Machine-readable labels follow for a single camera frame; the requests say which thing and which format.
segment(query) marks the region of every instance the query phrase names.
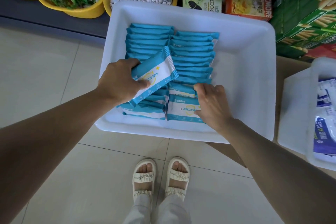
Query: white plastic bin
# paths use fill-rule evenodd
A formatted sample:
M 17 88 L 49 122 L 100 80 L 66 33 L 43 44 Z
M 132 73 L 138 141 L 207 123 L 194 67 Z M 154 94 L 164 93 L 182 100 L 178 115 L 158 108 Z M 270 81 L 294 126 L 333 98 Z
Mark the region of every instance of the white plastic bin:
M 306 155 L 317 167 L 336 171 L 336 157 L 313 152 L 319 79 L 336 77 L 336 60 L 317 58 L 310 68 L 285 79 L 278 143 Z
M 125 58 L 126 28 L 132 22 L 220 32 L 214 49 L 212 83 L 226 88 L 234 117 L 273 140 L 276 67 L 275 33 L 270 24 L 176 6 L 121 1 L 113 7 L 99 76 L 110 62 Z M 105 131 L 228 143 L 206 124 L 123 116 L 117 108 L 95 124 Z

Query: pant leg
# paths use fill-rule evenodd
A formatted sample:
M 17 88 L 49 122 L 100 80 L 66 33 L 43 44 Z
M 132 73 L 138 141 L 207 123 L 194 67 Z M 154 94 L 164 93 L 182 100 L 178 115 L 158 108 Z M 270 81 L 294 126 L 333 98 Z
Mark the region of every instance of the pant leg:
M 190 214 L 178 196 L 169 195 L 160 204 L 157 224 L 191 224 Z
M 149 224 L 151 221 L 151 201 L 146 194 L 136 198 L 123 224 Z

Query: white sandal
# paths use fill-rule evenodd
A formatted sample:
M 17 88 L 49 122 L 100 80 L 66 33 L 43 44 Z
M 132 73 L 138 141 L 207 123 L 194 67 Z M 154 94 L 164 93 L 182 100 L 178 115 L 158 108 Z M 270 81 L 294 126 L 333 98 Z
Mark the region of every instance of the white sandal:
M 137 173 L 137 170 L 139 167 L 141 167 L 144 164 L 152 164 L 153 171 L 148 173 Z M 146 194 L 149 196 L 150 201 L 152 202 L 153 193 L 154 193 L 154 183 L 155 183 L 155 177 L 156 177 L 156 164 L 154 160 L 150 158 L 146 158 L 141 160 L 135 167 L 134 173 L 133 173 L 133 200 L 135 202 L 136 198 L 140 194 Z M 152 190 L 135 190 L 134 189 L 134 183 L 143 183 L 143 182 L 152 182 Z
M 181 163 L 187 170 L 186 173 L 180 172 L 180 171 L 176 171 L 173 170 L 173 164 L 175 161 L 178 161 L 179 163 Z M 187 187 L 189 184 L 189 176 L 190 176 L 190 168 L 189 165 L 187 164 L 187 162 L 180 157 L 174 157 L 170 160 L 169 165 L 168 165 L 168 174 L 167 174 L 167 183 L 166 183 L 166 193 L 165 193 L 165 197 L 168 197 L 169 195 L 175 194 L 177 195 L 179 198 L 182 199 L 182 201 L 184 201 L 184 197 L 186 196 L 186 192 L 187 192 Z M 177 180 L 177 181 L 182 181 L 182 182 L 187 182 L 185 189 L 179 189 L 179 188 L 174 188 L 174 187 L 169 187 L 169 180 L 173 179 L 173 180 Z

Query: stack of wipes packages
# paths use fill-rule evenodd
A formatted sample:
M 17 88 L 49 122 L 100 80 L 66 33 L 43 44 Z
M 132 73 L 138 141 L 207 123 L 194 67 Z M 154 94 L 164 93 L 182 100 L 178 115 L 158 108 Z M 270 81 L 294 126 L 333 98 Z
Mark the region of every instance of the stack of wipes packages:
M 120 105 L 124 115 L 202 123 L 194 114 L 200 106 L 193 86 L 211 83 L 219 33 L 177 31 L 173 26 L 132 23 L 127 28 L 126 56 L 141 64 L 133 79 L 147 79 L 151 86 Z
M 321 80 L 317 89 L 314 156 L 336 163 L 336 79 Z

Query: hand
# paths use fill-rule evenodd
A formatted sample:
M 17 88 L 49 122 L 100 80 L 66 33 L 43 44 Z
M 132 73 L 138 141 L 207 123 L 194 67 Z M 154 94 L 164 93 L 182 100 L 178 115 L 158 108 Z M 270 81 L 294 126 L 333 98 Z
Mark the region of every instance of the hand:
M 222 85 L 214 87 L 207 83 L 197 83 L 194 89 L 198 94 L 200 110 L 196 110 L 198 115 L 208 126 L 220 133 L 227 127 L 233 119 L 226 98 L 225 89 Z
M 115 106 L 130 101 L 139 90 L 150 86 L 147 80 L 132 79 L 131 70 L 138 64 L 137 59 L 120 59 L 108 64 L 95 90 L 100 96 L 112 100 Z

